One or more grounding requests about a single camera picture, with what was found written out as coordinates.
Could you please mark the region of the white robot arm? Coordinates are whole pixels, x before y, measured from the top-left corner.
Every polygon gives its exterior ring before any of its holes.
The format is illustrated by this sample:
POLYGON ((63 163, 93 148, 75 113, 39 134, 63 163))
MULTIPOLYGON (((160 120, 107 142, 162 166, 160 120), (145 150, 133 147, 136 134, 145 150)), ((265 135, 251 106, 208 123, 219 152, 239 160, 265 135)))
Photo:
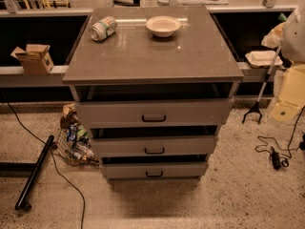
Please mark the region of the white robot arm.
POLYGON ((269 113, 277 121, 289 121, 305 106, 305 3, 275 26, 261 44, 272 49, 280 46, 282 56, 292 62, 269 113))

